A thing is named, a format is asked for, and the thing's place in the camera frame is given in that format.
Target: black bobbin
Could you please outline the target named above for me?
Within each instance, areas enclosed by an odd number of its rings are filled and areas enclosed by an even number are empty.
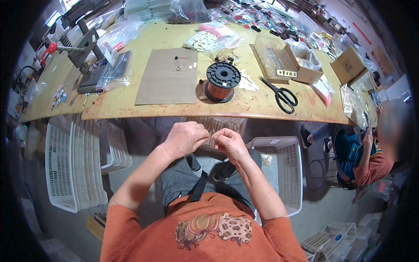
[[[239,70],[227,62],[216,62],[210,65],[207,69],[208,83],[205,85],[205,95],[209,100],[215,103],[226,103],[233,98],[234,87],[240,82],[241,76]],[[211,83],[213,86],[222,89],[231,89],[231,94],[224,99],[218,99],[208,92],[208,85]]]

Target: scissors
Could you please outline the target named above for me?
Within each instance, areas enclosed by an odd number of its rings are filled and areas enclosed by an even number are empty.
[[[266,80],[265,78],[259,76],[259,79],[262,80],[262,82],[265,83],[265,85],[267,85],[269,88],[272,89],[272,91],[275,93],[275,100],[277,101],[278,106],[287,114],[292,114],[294,113],[294,107],[298,105],[298,99],[295,96],[295,94],[293,92],[291,92],[290,90],[286,89],[286,88],[277,88],[276,86],[272,85],[268,80]],[[295,102],[293,102],[286,94],[285,92],[289,93]],[[285,102],[285,104],[287,104],[287,106],[291,109],[287,110],[282,104],[281,101]]]

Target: wire spool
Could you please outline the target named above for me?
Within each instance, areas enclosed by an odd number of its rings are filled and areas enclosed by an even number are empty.
[[[227,62],[217,62],[207,69],[208,83],[205,95],[215,103],[229,102],[234,95],[234,87],[240,82],[240,72]]]

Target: sneaker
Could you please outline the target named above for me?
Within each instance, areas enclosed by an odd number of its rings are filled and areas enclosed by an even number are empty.
[[[301,142],[303,143],[303,148],[305,149],[311,146],[311,143],[307,140],[309,135],[310,135],[310,132],[304,127],[304,125],[301,125],[300,137],[301,137]]]
[[[326,153],[326,154],[329,154],[329,152],[330,152],[329,146],[327,145],[330,141],[331,140],[328,137],[326,137],[325,139],[323,139],[323,142],[324,142],[324,144],[323,144],[323,152]]]

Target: concrete floor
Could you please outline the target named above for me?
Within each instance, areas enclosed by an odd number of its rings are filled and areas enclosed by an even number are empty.
[[[180,121],[180,117],[160,117],[147,119],[156,126],[162,135],[162,141],[167,137],[173,123]],[[245,143],[254,137],[288,136],[299,137],[301,122],[248,119],[243,136]],[[305,123],[309,130],[315,130],[323,123]],[[139,166],[147,155],[158,144],[158,140],[146,127],[138,124],[135,119],[125,119],[123,126],[126,134],[129,152],[133,158],[130,168],[111,173],[103,177],[108,197],[112,196],[131,172]],[[308,166],[310,160],[323,158],[323,145],[313,145],[308,150],[302,149],[303,176],[305,178],[320,177],[323,170],[320,166]],[[210,156],[206,151],[196,153],[203,169],[210,171],[219,159]],[[45,180],[44,159],[26,163],[24,170],[32,170],[22,178],[35,200],[35,208],[39,224],[43,232],[50,237],[58,238],[67,248],[78,255],[83,261],[98,261],[101,242],[86,229],[86,216],[94,213],[105,213],[107,205],[82,210],[76,214],[52,206],[48,199]],[[355,191],[332,189],[322,179],[308,179],[303,192],[303,208],[300,213],[292,216],[291,222],[298,240],[310,236],[316,231],[324,229],[333,221],[358,222],[366,213],[379,212],[382,202],[374,197],[366,197],[360,203],[352,204]],[[139,212],[139,222],[144,228],[163,217],[163,207],[159,179],[151,186],[147,199],[142,203]]]

